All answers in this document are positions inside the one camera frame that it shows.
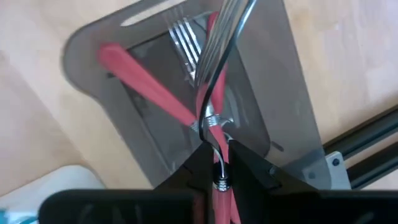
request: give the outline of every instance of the black plastic part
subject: black plastic part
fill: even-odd
[[[317,190],[229,142],[242,223],[397,223],[398,192]]]
[[[398,142],[347,170],[352,189],[362,189],[398,168]]]
[[[190,192],[67,190],[40,208],[40,224],[193,223]]]
[[[202,144],[155,190],[68,190],[48,198],[40,224],[213,223],[213,151]]]
[[[332,139],[323,148],[326,154],[339,151],[347,159],[397,131],[398,105]]]

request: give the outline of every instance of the bolt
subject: bolt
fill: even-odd
[[[334,166],[338,166],[338,165],[340,165],[340,160],[339,160],[339,159],[334,159],[331,163],[332,163]]]

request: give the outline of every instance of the grey plastic tray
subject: grey plastic tray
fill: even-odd
[[[197,134],[112,76],[96,54],[104,43],[121,44],[193,110],[194,91],[184,80],[168,24],[182,17],[194,19],[191,25],[202,44],[206,15],[217,11],[222,1],[188,0],[175,6],[181,14],[170,8],[120,26],[162,2],[140,1],[82,27],[70,37],[63,58],[66,77],[103,106],[153,185],[196,149]],[[234,123],[224,130],[290,174],[329,189],[328,166],[281,0],[257,2],[228,65],[223,117]]]

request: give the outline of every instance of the silver fork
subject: silver fork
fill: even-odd
[[[201,48],[187,18],[184,17],[182,20],[172,24],[169,28],[169,34],[187,67],[190,80],[193,83],[195,81],[195,72],[201,54]]]
[[[217,70],[223,68],[232,46],[236,43],[240,32],[256,0],[224,0],[218,18],[204,46],[197,67],[195,86],[216,81]]]

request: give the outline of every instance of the fork handle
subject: fork handle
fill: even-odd
[[[119,44],[104,44],[98,52],[100,63],[123,83],[155,103],[186,126],[196,117],[162,84],[132,58]]]
[[[207,20],[207,39],[210,36],[210,32],[214,26],[217,16],[218,12],[213,12],[210,14]],[[223,112],[226,69],[227,64],[224,65],[220,76],[217,79],[217,83],[214,86],[213,93],[211,94],[211,102],[213,103],[214,111],[216,114],[221,114]]]

